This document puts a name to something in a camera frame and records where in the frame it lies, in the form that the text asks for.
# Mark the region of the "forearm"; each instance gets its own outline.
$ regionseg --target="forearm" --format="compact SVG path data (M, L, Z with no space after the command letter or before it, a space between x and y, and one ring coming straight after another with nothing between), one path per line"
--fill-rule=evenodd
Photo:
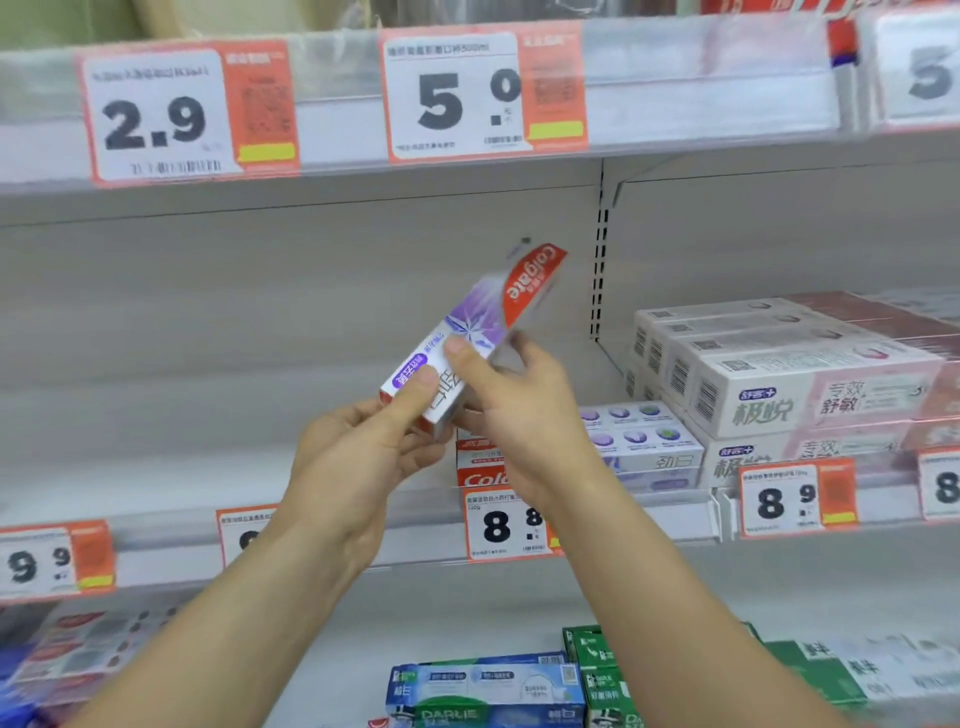
M567 558L651 728L843 728L709 591L611 473L554 515Z
M259 728L349 583L306 531L264 530L70 728Z

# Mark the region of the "green toothpaste box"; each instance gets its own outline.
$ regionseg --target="green toothpaste box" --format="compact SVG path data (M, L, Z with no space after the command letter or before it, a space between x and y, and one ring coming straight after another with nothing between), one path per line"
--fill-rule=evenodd
M583 672L616 667L616 658L603 635L579 632L573 637L573 649Z
M577 651L573 648L573 639L581 632L589 635L602 634L599 624L587 624L581 627L564 627L564 648L566 649L566 659L571 663L577 662Z
M587 728L642 728L623 674L615 667L583 673Z

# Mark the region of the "colgate logo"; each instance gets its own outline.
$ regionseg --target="colgate logo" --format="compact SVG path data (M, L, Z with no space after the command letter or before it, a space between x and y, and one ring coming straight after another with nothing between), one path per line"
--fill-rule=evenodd
M507 477L506 471L498 471L496 475L474 473L464 478L466 488L482 488L488 485L510 485L510 478Z

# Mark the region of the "pink toothpaste box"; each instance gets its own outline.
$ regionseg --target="pink toothpaste box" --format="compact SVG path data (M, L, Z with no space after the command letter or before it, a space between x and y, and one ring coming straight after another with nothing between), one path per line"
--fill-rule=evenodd
M489 358L550 289L566 251L549 243L533 250L517 249L508 271L484 276L464 299L427 335L414 352L380 387L380 399L389 402L411 376L427 364L440 374L440 392L418 421L418 428L439 435L449 424L464 383L453 374L444 356L444 341L462 336Z
M715 438L912 419L943 366L893 340L703 362L688 412Z

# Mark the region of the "price tag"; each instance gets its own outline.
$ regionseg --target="price tag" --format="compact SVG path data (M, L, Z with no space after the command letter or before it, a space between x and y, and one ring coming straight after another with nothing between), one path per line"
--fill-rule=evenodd
M882 121L896 127L960 123L960 12L891 12L875 23Z
M116 589L106 521L0 529L0 601L96 595Z
M563 555L560 541L540 512L511 488L464 488L462 493L470 561Z
M857 523L856 466L850 458L740 468L740 532L786 536Z
M96 182L300 168L283 40L108 47L78 64Z
M275 511L275 505L217 511L217 529L220 531L220 553L224 559L224 569L260 535L260 531L270 522Z
M391 161L588 149L581 28L381 31Z
M960 518L960 448L917 453L920 510L926 521Z

